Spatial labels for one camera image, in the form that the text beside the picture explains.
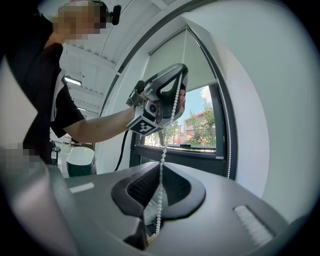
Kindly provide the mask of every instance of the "black t-shirt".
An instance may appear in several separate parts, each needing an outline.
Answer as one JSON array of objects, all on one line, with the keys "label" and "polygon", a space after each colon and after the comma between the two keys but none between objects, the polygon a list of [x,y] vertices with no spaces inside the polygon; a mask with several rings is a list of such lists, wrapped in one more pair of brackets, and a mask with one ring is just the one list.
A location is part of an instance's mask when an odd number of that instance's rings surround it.
[{"label": "black t-shirt", "polygon": [[5,49],[9,66],[23,92],[38,111],[26,137],[23,148],[51,164],[50,127],[60,138],[68,127],[84,117],[74,104],[65,85],[57,94],[56,117],[51,122],[51,112],[56,80],[63,46],[54,43],[44,49],[53,31],[52,23],[36,9],[24,17],[19,32]]}]

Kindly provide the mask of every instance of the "roller blind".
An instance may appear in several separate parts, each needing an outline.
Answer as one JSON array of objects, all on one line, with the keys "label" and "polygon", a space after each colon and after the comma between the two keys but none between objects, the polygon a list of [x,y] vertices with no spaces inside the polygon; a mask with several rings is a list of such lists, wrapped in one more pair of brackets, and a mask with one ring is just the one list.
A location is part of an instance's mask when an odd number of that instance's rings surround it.
[{"label": "roller blind", "polygon": [[189,92],[201,88],[215,80],[200,46],[188,31],[176,35],[150,56],[143,79],[149,79],[172,64],[181,63],[183,59],[184,43],[184,64],[189,70],[186,91]]}]

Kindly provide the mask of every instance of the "person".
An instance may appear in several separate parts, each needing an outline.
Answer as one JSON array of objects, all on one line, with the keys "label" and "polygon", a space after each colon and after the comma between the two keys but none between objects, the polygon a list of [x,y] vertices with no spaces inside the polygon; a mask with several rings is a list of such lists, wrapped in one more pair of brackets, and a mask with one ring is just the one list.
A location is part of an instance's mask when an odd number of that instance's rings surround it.
[{"label": "person", "polygon": [[[108,20],[106,5],[98,0],[72,0],[58,10],[52,22],[37,7],[38,3],[29,3],[19,14],[23,22],[11,37],[5,56],[21,89],[37,110],[23,148],[51,164],[50,127],[59,138],[68,133],[80,143],[103,142],[126,130],[134,118],[135,107],[86,120],[64,84],[64,72],[59,66],[63,43],[96,34],[104,28]],[[180,91],[182,112],[185,93]]]}]

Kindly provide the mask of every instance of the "window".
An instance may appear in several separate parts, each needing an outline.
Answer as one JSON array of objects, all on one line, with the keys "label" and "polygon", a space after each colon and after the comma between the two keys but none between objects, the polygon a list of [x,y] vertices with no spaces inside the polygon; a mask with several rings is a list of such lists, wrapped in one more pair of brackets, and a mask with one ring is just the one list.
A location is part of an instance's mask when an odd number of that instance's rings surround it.
[{"label": "window", "polygon": [[217,64],[198,36],[188,28],[187,34],[178,34],[151,51],[143,80],[180,63],[185,38],[185,111],[160,132],[149,136],[133,133],[130,166],[160,161],[167,142],[166,162],[235,179],[238,145],[230,96]]},{"label": "window", "polygon": [[[216,124],[209,85],[188,91],[186,99],[183,115],[161,131],[164,142],[169,148],[215,153]],[[164,146],[158,132],[146,136],[143,144]]]}]

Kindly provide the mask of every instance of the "white curved wall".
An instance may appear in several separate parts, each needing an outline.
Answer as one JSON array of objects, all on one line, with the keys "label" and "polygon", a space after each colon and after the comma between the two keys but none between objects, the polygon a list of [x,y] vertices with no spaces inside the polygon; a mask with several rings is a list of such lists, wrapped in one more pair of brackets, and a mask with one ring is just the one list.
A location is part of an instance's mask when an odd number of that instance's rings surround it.
[{"label": "white curved wall", "polygon": [[[218,58],[230,92],[239,137],[237,181],[262,195],[292,222],[310,211],[320,186],[320,62],[316,48],[289,10],[267,1],[219,1],[183,17],[191,26],[197,24],[210,33],[211,42],[207,43],[212,45],[207,47]],[[257,118],[255,112],[261,112],[259,102],[247,100],[250,82],[265,114],[269,159],[260,151],[266,146],[265,130],[260,134],[263,140],[243,150],[246,140],[259,137],[259,130],[247,132],[248,137],[242,133],[252,129],[249,124]],[[251,93],[251,99],[257,98]],[[269,161],[267,175],[265,169],[256,168],[262,159],[263,168]]]},{"label": "white curved wall", "polygon": [[[149,55],[145,50],[139,50],[124,70],[123,79],[115,84],[113,91],[106,103],[102,116],[109,116],[128,108],[126,105],[127,98],[136,83],[142,79]],[[130,145],[132,132],[129,131],[125,147],[123,150],[122,161],[119,170],[129,168],[130,163]],[[113,172],[117,167],[121,152],[121,145],[124,138],[124,132],[106,141],[96,144],[96,171],[97,174]]]}]

